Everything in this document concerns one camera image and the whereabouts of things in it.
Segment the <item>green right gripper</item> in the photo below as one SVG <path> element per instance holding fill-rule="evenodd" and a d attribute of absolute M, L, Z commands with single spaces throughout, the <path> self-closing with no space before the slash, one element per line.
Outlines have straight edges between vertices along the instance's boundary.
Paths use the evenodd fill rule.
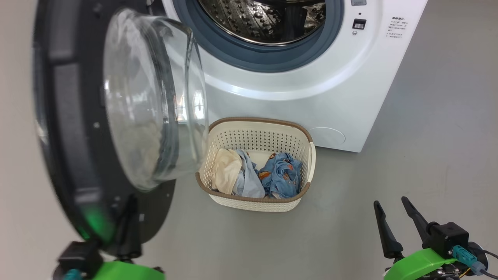
<path fill-rule="evenodd" d="M 471 273 L 476 276 L 489 275 L 487 266 L 463 246 L 453 246 L 448 250 L 448 259 L 432 250 L 429 223 L 406 196 L 403 196 L 401 201 L 416 226 L 423 250 L 404 258 L 403 246 L 395 239 L 386 221 L 386 214 L 380 202 L 376 200 L 373 207 L 384 257 L 400 259 L 384 272 L 384 280 L 460 280 Z"/>

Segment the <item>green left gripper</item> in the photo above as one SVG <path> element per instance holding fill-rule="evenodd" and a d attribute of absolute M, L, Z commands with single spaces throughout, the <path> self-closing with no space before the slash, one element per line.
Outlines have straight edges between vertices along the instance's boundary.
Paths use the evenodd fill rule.
<path fill-rule="evenodd" d="M 118 223 L 115 238 L 117 260 L 133 260 L 142 256 L 139 223 L 138 200 L 132 194 L 128 197 Z M 165 280 L 166 275 L 148 266 L 125 262 L 105 262 L 92 279 Z"/>

